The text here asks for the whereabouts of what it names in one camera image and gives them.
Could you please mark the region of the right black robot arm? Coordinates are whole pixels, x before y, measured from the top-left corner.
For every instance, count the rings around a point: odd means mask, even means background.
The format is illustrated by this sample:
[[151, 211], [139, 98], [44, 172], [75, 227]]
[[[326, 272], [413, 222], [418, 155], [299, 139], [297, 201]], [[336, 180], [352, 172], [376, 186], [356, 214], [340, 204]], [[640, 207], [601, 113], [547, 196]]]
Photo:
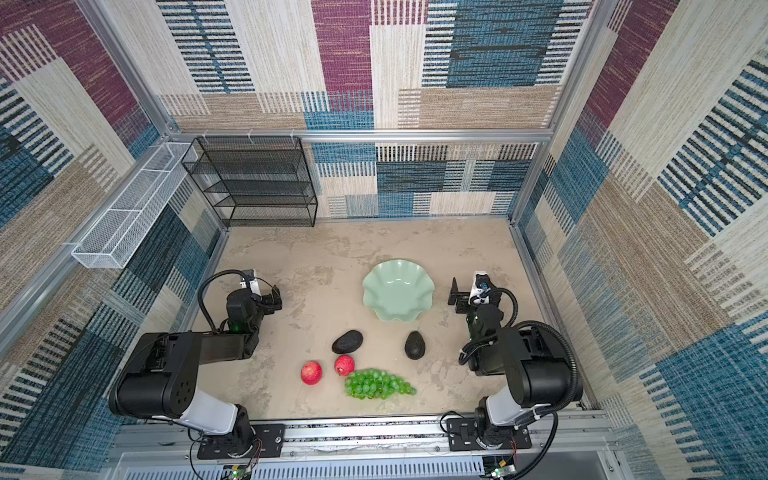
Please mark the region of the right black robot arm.
[[505, 386], [479, 401], [471, 425], [459, 435], [467, 449], [507, 448], [537, 420], [581, 398], [575, 353], [554, 327], [520, 321], [515, 294], [496, 286], [484, 272], [462, 291], [452, 281], [448, 304], [465, 316], [469, 341], [458, 363], [476, 376], [502, 376]]

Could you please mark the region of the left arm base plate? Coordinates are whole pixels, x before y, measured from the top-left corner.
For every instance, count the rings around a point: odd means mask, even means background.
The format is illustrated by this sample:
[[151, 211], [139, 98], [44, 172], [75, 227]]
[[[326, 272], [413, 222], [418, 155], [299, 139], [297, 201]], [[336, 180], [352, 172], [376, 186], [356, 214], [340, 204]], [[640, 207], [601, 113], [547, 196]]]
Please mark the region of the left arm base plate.
[[281, 455], [285, 424], [252, 424], [244, 433], [204, 435], [197, 460], [236, 460], [277, 458]]

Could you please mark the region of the red apple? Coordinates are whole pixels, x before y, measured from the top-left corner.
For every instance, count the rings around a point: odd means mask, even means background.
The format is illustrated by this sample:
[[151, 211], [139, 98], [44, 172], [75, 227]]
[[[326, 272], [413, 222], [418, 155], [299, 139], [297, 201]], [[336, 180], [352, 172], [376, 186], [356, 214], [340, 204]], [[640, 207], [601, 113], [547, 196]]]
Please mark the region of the red apple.
[[304, 384], [316, 385], [323, 377], [322, 366], [317, 361], [309, 361], [302, 366], [301, 379]]
[[334, 370], [339, 376], [347, 377], [355, 371], [355, 361], [350, 355], [341, 355], [334, 363]]

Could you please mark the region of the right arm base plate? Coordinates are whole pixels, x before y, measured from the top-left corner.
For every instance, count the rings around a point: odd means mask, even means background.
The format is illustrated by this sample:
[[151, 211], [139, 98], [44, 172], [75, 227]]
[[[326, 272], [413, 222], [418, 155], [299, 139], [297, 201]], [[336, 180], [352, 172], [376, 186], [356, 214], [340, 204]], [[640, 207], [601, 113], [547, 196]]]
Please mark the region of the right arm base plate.
[[451, 451], [530, 449], [530, 435], [523, 429], [496, 426], [474, 418], [449, 415], [439, 421]]

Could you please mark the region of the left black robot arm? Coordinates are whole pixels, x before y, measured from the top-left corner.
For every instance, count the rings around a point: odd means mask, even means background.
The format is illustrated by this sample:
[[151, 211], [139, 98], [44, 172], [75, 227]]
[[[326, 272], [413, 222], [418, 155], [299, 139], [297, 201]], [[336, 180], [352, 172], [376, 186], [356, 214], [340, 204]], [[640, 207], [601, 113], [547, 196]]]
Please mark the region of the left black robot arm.
[[[228, 294], [227, 318], [217, 324], [204, 294], [227, 275], [239, 277], [241, 287]], [[283, 307], [281, 292], [253, 270], [227, 269], [203, 280], [196, 299], [209, 330], [142, 335], [110, 392], [109, 409], [117, 416], [168, 421], [198, 432], [200, 459], [256, 457], [263, 440], [247, 409], [206, 393], [197, 379], [202, 365], [253, 356], [263, 319]]]

